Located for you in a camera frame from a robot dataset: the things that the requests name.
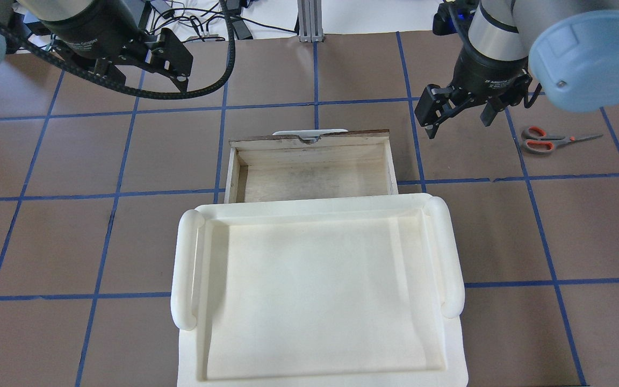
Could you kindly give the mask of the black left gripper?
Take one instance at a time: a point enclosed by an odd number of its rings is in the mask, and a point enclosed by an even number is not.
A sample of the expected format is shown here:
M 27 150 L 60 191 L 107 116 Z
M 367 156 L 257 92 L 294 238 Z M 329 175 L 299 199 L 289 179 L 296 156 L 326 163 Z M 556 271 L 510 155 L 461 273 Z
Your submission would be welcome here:
M 169 28 L 148 34 L 142 28 L 106 27 L 102 30 L 55 27 L 53 46 L 70 64 L 92 74 L 96 85 L 120 90 L 127 78 L 119 66 L 133 66 L 167 77 L 179 91 L 187 91 L 193 56 Z

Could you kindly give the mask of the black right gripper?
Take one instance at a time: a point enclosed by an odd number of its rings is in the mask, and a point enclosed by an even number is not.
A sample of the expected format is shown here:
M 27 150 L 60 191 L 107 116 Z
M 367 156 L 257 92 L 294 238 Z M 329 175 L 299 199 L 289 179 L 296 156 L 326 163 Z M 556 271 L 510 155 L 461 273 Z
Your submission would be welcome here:
M 415 117 L 428 139 L 434 139 L 450 112 L 467 102 L 466 108 L 485 104 L 481 122 L 489 127 L 503 107 L 533 105 L 529 86 L 528 57 L 502 61 L 485 56 L 472 46 L 463 46 L 448 87 L 427 85 L 415 106 Z

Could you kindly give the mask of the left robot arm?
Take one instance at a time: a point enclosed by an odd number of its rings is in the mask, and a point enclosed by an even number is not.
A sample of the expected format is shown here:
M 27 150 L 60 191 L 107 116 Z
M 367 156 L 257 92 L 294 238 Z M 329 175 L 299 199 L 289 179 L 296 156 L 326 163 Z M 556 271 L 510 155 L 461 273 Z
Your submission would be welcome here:
M 170 29 L 150 34 L 124 1 L 21 1 L 52 35 L 51 47 L 33 44 L 12 27 L 14 2 L 0 1 L 0 63 L 12 42 L 66 73 L 122 95 L 157 100 L 195 98 L 189 90 L 193 56 Z M 159 74 L 175 92 L 127 85 L 123 66 Z

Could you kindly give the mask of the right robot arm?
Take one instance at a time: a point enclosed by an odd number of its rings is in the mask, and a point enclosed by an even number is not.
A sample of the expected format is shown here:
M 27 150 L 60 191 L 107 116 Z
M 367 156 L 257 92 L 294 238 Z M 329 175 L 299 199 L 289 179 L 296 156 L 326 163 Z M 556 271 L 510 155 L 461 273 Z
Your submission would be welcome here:
M 619 1 L 444 1 L 432 31 L 462 48 L 450 83 L 427 85 L 415 106 L 430 139 L 463 110 L 484 107 L 489 126 L 540 93 L 568 112 L 619 104 Z

